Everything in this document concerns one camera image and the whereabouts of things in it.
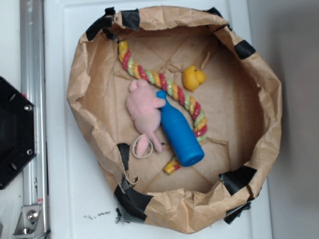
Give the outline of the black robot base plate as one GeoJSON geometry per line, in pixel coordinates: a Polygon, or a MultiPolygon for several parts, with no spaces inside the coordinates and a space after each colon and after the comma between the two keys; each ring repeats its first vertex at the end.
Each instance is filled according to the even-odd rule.
{"type": "Polygon", "coordinates": [[[0,189],[35,157],[34,105],[0,78],[0,189]]]}

